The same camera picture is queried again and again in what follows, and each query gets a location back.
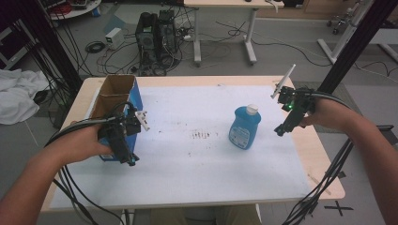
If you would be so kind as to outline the black computer tower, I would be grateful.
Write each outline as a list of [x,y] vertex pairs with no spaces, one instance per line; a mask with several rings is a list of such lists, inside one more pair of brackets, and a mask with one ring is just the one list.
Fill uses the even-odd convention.
[[159,42],[157,14],[143,12],[135,30],[135,37],[141,54],[141,64],[149,66],[158,61]]
[[163,49],[167,53],[177,53],[175,12],[173,10],[161,10],[158,25]]

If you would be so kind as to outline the black metal stand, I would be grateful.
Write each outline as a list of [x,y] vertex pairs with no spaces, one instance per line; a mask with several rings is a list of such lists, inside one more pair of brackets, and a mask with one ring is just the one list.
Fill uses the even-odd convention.
[[374,0],[357,30],[343,48],[335,64],[331,67],[325,80],[318,87],[318,91],[329,94],[334,92],[348,70],[351,69],[363,50],[375,36],[382,23],[388,19],[397,6],[398,0]]
[[21,15],[23,23],[36,36],[39,43],[53,60],[54,65],[60,72],[69,92],[76,96],[83,81],[77,70],[69,60],[67,53],[61,45],[55,33],[48,14],[42,8],[38,0],[8,0],[13,4],[16,11]]

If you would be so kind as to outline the blue cardboard box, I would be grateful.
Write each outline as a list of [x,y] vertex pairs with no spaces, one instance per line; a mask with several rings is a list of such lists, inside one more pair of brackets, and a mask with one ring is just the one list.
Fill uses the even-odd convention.
[[[95,94],[89,118],[104,119],[103,116],[119,103],[132,103],[139,111],[143,109],[138,83],[133,75],[107,76]],[[108,138],[99,138],[99,142],[110,147],[108,141],[112,138],[125,137],[120,136],[120,131],[113,130],[109,133]],[[100,155],[99,157],[103,161],[119,161],[114,152],[111,155]]]

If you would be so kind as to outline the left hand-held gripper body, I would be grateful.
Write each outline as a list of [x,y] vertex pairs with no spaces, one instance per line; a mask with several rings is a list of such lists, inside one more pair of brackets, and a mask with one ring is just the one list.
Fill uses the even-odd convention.
[[149,131],[146,114],[147,111],[139,111],[132,103],[116,104],[103,116],[105,122],[99,130],[99,138],[108,138],[113,130],[120,131],[121,137],[138,134],[142,129]]

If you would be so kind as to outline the round white table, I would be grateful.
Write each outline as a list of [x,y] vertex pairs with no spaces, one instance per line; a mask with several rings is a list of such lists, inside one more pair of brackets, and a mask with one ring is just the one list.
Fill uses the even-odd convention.
[[101,0],[86,0],[86,5],[74,6],[74,5],[64,5],[63,7],[58,6],[50,10],[50,18],[55,20],[65,20],[70,18],[75,18],[86,13],[91,13],[94,17],[100,15]]

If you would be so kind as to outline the white-legged wooden desk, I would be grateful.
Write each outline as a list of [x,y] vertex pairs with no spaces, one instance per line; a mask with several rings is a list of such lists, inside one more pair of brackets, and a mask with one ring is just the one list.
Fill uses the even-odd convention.
[[257,58],[252,45],[252,35],[255,25],[255,19],[257,11],[260,8],[274,8],[275,12],[279,11],[279,8],[284,7],[283,0],[183,0],[184,6],[193,8],[194,16],[194,40],[193,40],[193,62],[197,67],[201,66],[202,63],[202,52],[201,52],[201,40],[200,40],[200,19],[203,14],[203,9],[208,10],[209,8],[224,8],[224,9],[239,9],[244,8],[249,11],[249,27],[247,34],[243,37],[243,43],[246,48],[249,63],[254,65],[257,62]]

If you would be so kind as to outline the person's right hand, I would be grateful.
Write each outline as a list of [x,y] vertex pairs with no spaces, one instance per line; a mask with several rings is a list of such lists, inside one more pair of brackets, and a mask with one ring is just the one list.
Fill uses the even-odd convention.
[[305,128],[311,125],[319,125],[325,128],[341,129],[343,120],[341,113],[346,107],[336,101],[319,98],[315,101],[314,113],[305,116],[299,126]]

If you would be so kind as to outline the person's left hand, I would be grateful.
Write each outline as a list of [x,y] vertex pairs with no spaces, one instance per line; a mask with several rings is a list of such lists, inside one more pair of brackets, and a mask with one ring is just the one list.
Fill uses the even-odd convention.
[[100,126],[95,125],[73,131],[59,138],[54,144],[59,149],[63,164],[111,154],[111,148],[99,142],[99,130]]

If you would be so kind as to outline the white metal frame stand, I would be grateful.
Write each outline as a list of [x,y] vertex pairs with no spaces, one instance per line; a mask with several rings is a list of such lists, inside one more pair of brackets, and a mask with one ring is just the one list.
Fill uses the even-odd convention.
[[343,15],[333,16],[328,22],[327,26],[332,26],[333,22],[336,21],[332,33],[337,35],[340,28],[345,25],[346,29],[342,33],[342,36],[338,40],[334,49],[332,50],[324,39],[319,39],[317,41],[318,45],[323,50],[324,54],[327,56],[329,61],[334,64],[337,61],[338,56],[341,54],[345,45],[348,43],[349,39],[353,36],[357,30],[360,21],[369,10],[373,3],[373,0],[355,0],[352,7],[349,7]]

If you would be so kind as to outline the person's khaki pants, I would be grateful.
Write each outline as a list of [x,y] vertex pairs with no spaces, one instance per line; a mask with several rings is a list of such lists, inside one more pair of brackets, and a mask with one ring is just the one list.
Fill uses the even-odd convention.
[[262,225],[255,204],[150,210],[150,225]]

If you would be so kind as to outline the white cloth heap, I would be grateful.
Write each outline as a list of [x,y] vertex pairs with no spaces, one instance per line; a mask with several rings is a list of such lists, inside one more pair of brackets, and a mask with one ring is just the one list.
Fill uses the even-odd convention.
[[49,88],[42,71],[0,69],[0,125],[14,125],[39,109],[34,97]]

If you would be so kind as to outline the small white box device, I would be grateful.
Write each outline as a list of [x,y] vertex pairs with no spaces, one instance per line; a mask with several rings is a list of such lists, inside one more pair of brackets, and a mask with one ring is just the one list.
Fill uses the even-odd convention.
[[109,32],[106,36],[105,39],[107,41],[107,44],[111,50],[116,50],[118,47],[120,47],[124,42],[125,38],[122,32],[121,28],[114,28],[111,32]]

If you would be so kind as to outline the chair caster base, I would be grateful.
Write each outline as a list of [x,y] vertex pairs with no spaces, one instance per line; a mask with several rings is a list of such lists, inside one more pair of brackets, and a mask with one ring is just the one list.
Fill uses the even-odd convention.
[[333,35],[338,35],[340,32],[340,27],[345,24],[344,17],[340,15],[332,16],[327,21],[327,27],[332,29]]

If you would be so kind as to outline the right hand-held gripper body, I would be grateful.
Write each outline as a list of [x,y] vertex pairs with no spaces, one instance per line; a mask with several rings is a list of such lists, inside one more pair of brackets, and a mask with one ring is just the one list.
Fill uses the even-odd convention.
[[279,80],[279,82],[275,84],[275,89],[270,97],[276,98],[276,96],[278,96],[278,102],[283,105],[282,109],[289,114],[305,114],[303,104],[306,100],[306,97],[304,96],[304,92],[296,93],[294,88],[284,85],[295,67],[296,65],[293,64],[291,68],[287,70],[285,75]]

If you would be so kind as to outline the blue bottle with white cap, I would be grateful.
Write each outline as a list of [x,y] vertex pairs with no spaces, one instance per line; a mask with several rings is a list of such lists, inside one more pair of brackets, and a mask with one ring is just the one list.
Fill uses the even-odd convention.
[[228,138],[236,147],[248,150],[255,139],[261,115],[258,106],[250,104],[235,110],[235,120],[230,127]]

